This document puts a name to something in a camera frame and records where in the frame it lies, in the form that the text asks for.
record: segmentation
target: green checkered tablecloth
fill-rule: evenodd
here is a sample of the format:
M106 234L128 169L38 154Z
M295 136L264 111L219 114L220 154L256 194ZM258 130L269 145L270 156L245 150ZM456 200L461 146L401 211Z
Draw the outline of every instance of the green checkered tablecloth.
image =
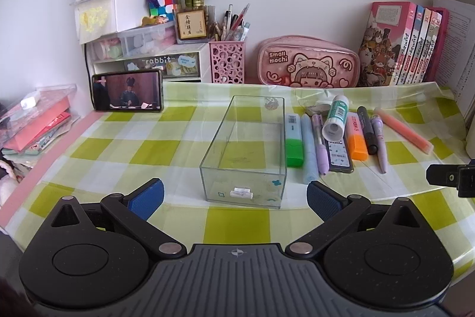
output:
M163 113L105 113L52 164L5 227L20 247L28 245L60 197L97 202L110 193L128 194L154 177L163 180L165 200L149 222L188 249L193 243L286 246L321 223L306 203L302 170L288 169L281 209L230 207L205 200L200 162L234 95L283 97L286 112L303 114L305 106L345 94L351 109L388 109L429 139L434 152L423 154L385 127L387 174L370 157L356 161L352 174L330 173L322 181L344 196L357 193L378 203L410 196L451 255L455 276L474 264L474 203L425 179L430 164L468 160L462 116L451 93L435 83L343 90L166 83L164 94Z

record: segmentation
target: framed sign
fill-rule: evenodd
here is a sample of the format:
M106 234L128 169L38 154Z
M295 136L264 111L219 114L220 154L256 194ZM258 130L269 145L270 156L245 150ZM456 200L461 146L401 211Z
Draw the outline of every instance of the framed sign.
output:
M204 10L177 12L175 16L180 40L207 37Z

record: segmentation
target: metal screw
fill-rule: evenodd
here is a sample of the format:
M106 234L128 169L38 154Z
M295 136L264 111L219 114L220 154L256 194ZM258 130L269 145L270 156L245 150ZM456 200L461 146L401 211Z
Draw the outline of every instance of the metal screw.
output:
M310 254L313 246L306 242L296 242L290 245L290 251L296 254Z
M175 242L162 243L158 248L163 254L177 254L181 251L181 246Z

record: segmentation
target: pink highlighter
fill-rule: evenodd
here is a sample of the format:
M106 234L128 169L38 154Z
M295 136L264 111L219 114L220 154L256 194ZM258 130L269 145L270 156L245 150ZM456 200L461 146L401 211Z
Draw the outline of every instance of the pink highlighter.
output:
M422 152L426 154L430 154L434 150L434 145L431 144L429 141L424 139L422 136L415 133L412 129L410 129L407 125L403 122L400 122L398 119L390 116L386 112L384 112L381 108L376 108L374 114L380 116L383 122L393 128L397 133L399 133L402 137L406 140L413 143L416 147L418 147Z
M322 136L323 118L319 114L312 116L312 127L315 138L315 152L317 155L317 166L320 175L326 175L330 170L330 162L328 160L328 153L325 146L325 140Z

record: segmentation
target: pink pen holder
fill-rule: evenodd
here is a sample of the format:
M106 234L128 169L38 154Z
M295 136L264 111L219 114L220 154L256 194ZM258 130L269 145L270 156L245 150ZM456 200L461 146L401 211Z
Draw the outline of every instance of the pink pen holder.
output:
M213 83L244 83L244 42L210 42Z

